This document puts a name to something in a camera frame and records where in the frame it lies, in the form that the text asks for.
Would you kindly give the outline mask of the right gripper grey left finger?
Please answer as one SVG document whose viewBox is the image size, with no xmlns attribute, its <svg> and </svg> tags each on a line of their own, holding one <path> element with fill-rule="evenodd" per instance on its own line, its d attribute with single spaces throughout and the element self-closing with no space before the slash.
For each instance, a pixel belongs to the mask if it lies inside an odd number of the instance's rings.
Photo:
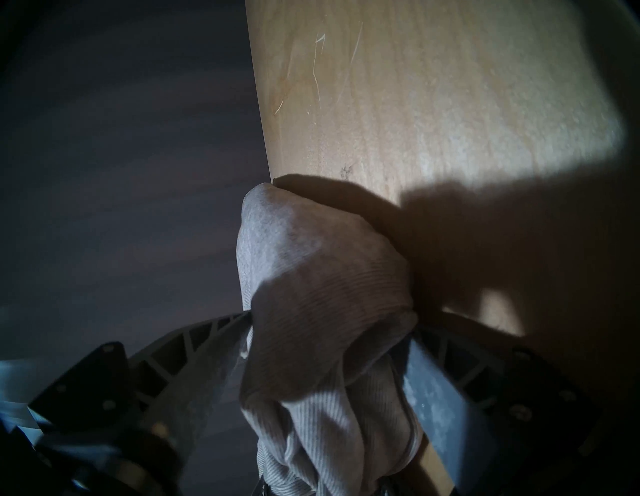
<svg viewBox="0 0 640 496">
<path fill-rule="evenodd" d="M 185 462 L 226 387 L 252 324 L 250 311 L 171 331 L 127 356 L 107 342 L 27 405 L 38 448 L 94 463 L 108 456 Z"/>
</svg>

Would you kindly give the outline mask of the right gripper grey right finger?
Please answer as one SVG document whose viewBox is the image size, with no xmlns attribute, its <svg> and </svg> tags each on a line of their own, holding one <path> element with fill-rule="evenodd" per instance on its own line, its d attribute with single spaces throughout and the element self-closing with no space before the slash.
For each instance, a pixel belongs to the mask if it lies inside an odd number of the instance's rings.
<svg viewBox="0 0 640 496">
<path fill-rule="evenodd" d="M 417 325 L 390 355 L 451 495 L 568 495 L 601 409 L 528 347 Z"/>
</svg>

